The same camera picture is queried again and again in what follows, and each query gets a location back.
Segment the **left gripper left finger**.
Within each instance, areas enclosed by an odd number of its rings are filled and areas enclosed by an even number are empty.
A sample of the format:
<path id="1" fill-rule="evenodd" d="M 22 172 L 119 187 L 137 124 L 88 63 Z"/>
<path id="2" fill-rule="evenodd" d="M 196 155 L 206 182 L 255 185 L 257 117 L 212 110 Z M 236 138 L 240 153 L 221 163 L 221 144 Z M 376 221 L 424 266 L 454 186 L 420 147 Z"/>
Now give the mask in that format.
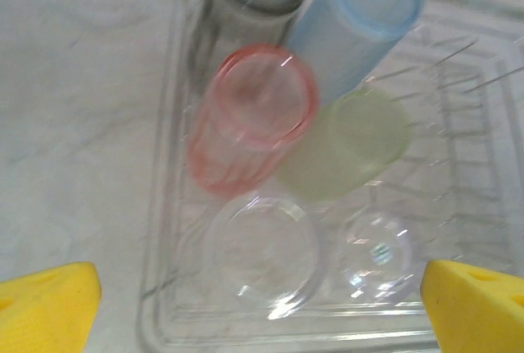
<path id="1" fill-rule="evenodd" d="M 102 298 L 91 262 L 1 282 L 2 352 L 81 352 Z"/>

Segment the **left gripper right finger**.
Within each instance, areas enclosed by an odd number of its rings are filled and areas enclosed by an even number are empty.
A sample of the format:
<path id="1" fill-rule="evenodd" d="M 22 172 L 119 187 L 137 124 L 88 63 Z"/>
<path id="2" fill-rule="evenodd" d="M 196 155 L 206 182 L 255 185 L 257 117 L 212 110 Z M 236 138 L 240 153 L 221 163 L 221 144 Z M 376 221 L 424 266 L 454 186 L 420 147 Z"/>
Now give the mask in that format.
<path id="1" fill-rule="evenodd" d="M 523 351 L 522 278 L 432 260 L 420 292 L 442 352 Z"/>

